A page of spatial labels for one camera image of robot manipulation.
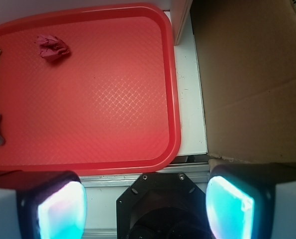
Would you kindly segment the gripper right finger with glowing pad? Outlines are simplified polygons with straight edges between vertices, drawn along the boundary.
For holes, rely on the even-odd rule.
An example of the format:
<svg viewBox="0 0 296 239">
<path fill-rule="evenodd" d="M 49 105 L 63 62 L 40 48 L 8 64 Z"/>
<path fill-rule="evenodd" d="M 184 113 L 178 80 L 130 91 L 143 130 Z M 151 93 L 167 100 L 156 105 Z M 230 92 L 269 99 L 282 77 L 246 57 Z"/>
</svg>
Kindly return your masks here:
<svg viewBox="0 0 296 239">
<path fill-rule="evenodd" d="M 215 166 L 206 212 L 216 239 L 296 239 L 296 162 Z"/>
</svg>

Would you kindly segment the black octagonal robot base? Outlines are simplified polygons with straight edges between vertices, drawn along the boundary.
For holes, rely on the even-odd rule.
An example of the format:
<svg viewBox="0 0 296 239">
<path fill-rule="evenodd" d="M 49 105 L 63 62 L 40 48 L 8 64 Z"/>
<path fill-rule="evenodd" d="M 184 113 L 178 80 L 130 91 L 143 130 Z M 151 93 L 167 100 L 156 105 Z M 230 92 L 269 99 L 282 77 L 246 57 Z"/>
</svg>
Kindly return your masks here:
<svg viewBox="0 0 296 239">
<path fill-rule="evenodd" d="M 210 239 L 205 193 L 183 172 L 144 173 L 116 200 L 119 239 Z"/>
</svg>

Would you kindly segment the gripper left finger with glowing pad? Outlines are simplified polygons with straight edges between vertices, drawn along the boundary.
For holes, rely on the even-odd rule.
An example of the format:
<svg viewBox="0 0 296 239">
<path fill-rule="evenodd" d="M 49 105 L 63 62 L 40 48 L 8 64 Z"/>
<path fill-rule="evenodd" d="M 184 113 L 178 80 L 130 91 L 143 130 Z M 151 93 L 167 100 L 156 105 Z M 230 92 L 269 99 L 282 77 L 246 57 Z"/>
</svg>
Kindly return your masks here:
<svg viewBox="0 0 296 239">
<path fill-rule="evenodd" d="M 72 171 L 0 171 L 0 239 L 80 239 L 86 190 Z"/>
</svg>

